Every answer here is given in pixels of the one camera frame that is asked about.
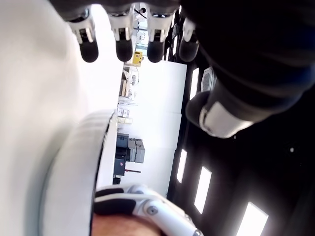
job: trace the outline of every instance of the ceiling light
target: ceiling light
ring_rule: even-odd
[[[253,203],[248,202],[241,226],[236,236],[260,236],[268,215]]]
[[[165,58],[165,60],[168,60],[168,55],[169,55],[169,48],[166,50],[166,58]]]
[[[177,36],[174,38],[173,55],[175,55],[176,49],[177,49]]]
[[[197,194],[195,198],[195,206],[197,210],[202,214],[203,208],[205,206],[209,184],[211,179],[211,172],[208,171],[204,166],[201,168],[201,174],[197,189]]]
[[[174,23],[175,23],[175,13],[173,14],[173,19],[172,19],[172,26],[171,26],[171,28],[173,28]]]
[[[187,157],[187,152],[184,149],[182,149],[181,157],[179,159],[178,171],[177,171],[177,180],[179,183],[182,183],[182,180],[183,180],[186,157]]]
[[[197,93],[198,77],[199,77],[199,68],[194,69],[194,71],[192,72],[191,86],[190,86],[190,96],[189,96],[190,100],[193,97],[195,97],[195,95]]]

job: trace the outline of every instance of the white plastic casing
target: white plastic casing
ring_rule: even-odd
[[[113,16],[108,14],[109,22],[114,33],[114,37],[116,41],[120,40],[119,37],[119,29],[126,30],[126,40],[129,41],[131,39],[132,31],[133,31],[133,9],[134,4],[131,5],[129,13],[122,16]]]
[[[150,7],[147,5],[148,9],[148,34],[149,41],[154,41],[154,36],[156,30],[161,31],[160,42],[164,42],[168,36],[169,28],[172,24],[173,14],[165,17],[155,17],[150,11]]]

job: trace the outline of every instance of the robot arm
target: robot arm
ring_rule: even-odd
[[[144,185],[112,185],[95,194],[94,213],[127,214],[158,226],[167,236],[202,236],[179,207]]]
[[[69,23],[76,35],[82,58],[86,62],[94,62],[98,57],[98,48],[95,37],[95,24],[90,6],[96,3],[93,0],[51,0],[59,15]],[[112,31],[116,40],[116,53],[121,61],[131,59],[133,31],[134,1],[103,0]],[[179,7],[177,1],[161,0],[147,1],[148,8],[148,58],[152,62],[159,62],[164,54],[164,43],[168,35],[172,17]]]

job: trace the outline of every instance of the white curved panel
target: white curved panel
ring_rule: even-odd
[[[35,236],[47,170],[80,117],[77,48],[48,1],[0,8],[0,235]]]
[[[116,117],[110,122],[112,114],[104,111],[86,117],[54,159],[42,196],[40,235],[89,235],[100,155],[103,144],[107,146],[108,130],[116,130]],[[115,146],[108,148],[115,151]],[[103,158],[114,163],[114,156]]]

